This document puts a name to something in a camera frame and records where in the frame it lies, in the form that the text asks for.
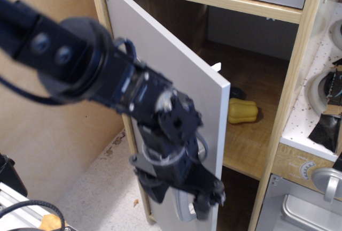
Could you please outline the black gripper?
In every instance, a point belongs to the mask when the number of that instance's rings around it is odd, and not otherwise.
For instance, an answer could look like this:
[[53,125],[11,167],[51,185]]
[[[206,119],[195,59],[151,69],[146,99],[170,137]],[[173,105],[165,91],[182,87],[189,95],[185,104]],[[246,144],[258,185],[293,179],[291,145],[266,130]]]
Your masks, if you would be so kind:
[[224,184],[205,168],[198,145],[183,145],[167,155],[143,146],[142,153],[130,156],[129,162],[147,195],[156,203],[164,201],[169,188],[194,196],[193,206],[200,221],[206,221],[212,208],[226,200]]

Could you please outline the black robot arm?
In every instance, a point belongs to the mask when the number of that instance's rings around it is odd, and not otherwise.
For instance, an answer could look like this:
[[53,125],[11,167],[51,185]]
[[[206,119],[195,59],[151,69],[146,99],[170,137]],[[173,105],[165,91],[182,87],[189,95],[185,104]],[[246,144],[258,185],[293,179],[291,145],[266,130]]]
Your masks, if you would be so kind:
[[192,194],[198,220],[226,198],[222,181],[199,157],[203,124],[192,99],[140,61],[132,41],[113,40],[91,18],[56,23],[21,1],[1,0],[1,49],[37,70],[49,97],[1,79],[22,97],[46,105],[90,100],[137,121],[143,152],[130,157],[147,194],[161,203],[168,188]]

